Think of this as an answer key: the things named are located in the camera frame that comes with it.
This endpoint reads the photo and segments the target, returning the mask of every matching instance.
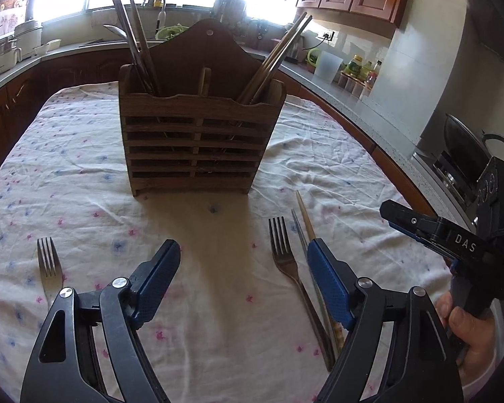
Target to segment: blue gripper pad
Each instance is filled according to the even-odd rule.
[[[131,328],[138,330],[153,319],[180,262],[179,244],[167,239],[150,261],[142,262],[130,275],[130,290],[134,299]]]
[[[332,318],[352,330],[356,322],[350,307],[351,294],[356,290],[355,273],[346,262],[337,261],[320,238],[310,242],[306,258]]]

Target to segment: white sleeve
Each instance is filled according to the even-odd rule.
[[[463,397],[464,397],[465,401],[468,401],[472,397],[474,397],[474,395],[479,390],[481,390],[483,388],[483,386],[487,383],[489,378],[495,372],[495,368],[497,367],[496,362],[497,362],[497,352],[495,351],[495,355],[493,356],[493,360],[489,364],[488,369],[485,370],[485,372],[480,377],[478,377],[476,380],[463,386]]]

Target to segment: fork tines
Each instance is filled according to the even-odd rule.
[[[286,230],[283,216],[269,219],[269,236],[271,237],[271,250],[274,255],[285,255],[291,253],[288,231]]]
[[[46,277],[56,277],[62,273],[62,266],[52,238],[38,239],[38,261],[41,275],[44,273]]]

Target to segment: wooden utensil holder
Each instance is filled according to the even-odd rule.
[[[237,103],[260,63],[214,19],[150,53],[164,96],[146,93],[132,65],[119,75],[133,195],[153,189],[248,193],[285,101],[284,84],[272,80],[258,104]],[[209,96],[195,95],[202,68],[211,69]]]

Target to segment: fork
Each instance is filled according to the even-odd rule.
[[[327,367],[327,371],[331,372],[336,362],[332,343],[299,277],[297,261],[295,261],[293,252],[291,251],[288,231],[286,230],[283,216],[278,216],[276,219],[269,219],[269,236],[271,238],[272,257],[275,261],[275,265],[283,274],[293,280],[294,284],[299,288],[300,295],[306,306],[306,312],[308,313],[312,328],[318,339],[319,348],[325,360],[325,366]]]
[[[38,262],[43,290],[50,309],[54,299],[63,288],[62,265],[59,263],[58,253],[52,238],[38,239]]]

